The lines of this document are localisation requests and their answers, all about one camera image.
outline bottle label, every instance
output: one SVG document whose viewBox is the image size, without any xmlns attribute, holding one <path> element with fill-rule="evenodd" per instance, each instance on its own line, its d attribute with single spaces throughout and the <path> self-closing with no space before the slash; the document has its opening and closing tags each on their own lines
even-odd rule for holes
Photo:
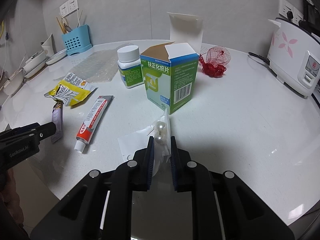
<svg viewBox="0 0 320 240">
<path fill-rule="evenodd" d="M 120 68 L 119 65 L 118 67 L 121 79 L 127 87 L 131 87 L 143 82 L 140 64 L 126 69 Z"/>
</svg>

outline red mesh bag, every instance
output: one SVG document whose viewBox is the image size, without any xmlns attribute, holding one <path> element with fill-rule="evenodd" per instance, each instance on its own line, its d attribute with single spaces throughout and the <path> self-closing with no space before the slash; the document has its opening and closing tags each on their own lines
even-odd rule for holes
<svg viewBox="0 0 320 240">
<path fill-rule="evenodd" d="M 205 61 L 203 58 L 204 54 L 200 54 L 199 57 L 202 72 L 209 77 L 221 77 L 227 70 L 225 65 L 231 60 L 229 51 L 224 47 L 213 47 L 208 50 Z"/>
</svg>

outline tube cap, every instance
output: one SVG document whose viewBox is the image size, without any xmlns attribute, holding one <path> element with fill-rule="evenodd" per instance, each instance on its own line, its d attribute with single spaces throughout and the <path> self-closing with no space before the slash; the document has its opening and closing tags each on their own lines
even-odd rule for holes
<svg viewBox="0 0 320 240">
<path fill-rule="evenodd" d="M 118 59 L 122 63 L 134 62 L 140 58 L 139 47 L 137 45 L 125 46 L 117 51 Z"/>
<path fill-rule="evenodd" d="M 77 140 L 75 145 L 75 150 L 79 153 L 82 153 L 84 148 L 85 148 L 85 143 L 80 140 Z"/>
</svg>

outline white rice cooker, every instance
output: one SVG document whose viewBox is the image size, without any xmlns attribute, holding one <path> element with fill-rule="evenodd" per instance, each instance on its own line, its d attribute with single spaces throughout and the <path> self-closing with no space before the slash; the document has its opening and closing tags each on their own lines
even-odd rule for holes
<svg viewBox="0 0 320 240">
<path fill-rule="evenodd" d="M 320 42 L 294 23 L 276 18 L 268 52 L 270 68 L 305 97 L 310 96 L 320 78 Z"/>
</svg>

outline wall outlet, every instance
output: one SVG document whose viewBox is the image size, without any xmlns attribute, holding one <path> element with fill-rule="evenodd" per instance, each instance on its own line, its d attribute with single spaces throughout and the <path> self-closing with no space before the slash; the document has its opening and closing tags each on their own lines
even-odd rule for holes
<svg viewBox="0 0 320 240">
<path fill-rule="evenodd" d="M 302 20 L 303 21 L 303 14 L 297 9 L 297 8 L 293 8 L 293 19 L 292 22 L 296 25 L 299 25 L 299 21 Z"/>
<path fill-rule="evenodd" d="M 78 0 L 68 0 L 67 4 L 68 4 L 69 13 L 72 13 L 73 11 L 76 11 L 79 8 Z"/>
<path fill-rule="evenodd" d="M 60 14 L 62 17 L 65 17 L 69 14 L 68 4 L 65 2 L 64 4 L 60 5 Z"/>
<path fill-rule="evenodd" d="M 281 16 L 283 16 L 284 18 L 288 18 L 287 17 L 287 12 L 288 11 L 292 11 L 293 13 L 293 5 L 291 3 L 289 3 L 286 0 L 279 0 L 279 14 Z"/>
</svg>

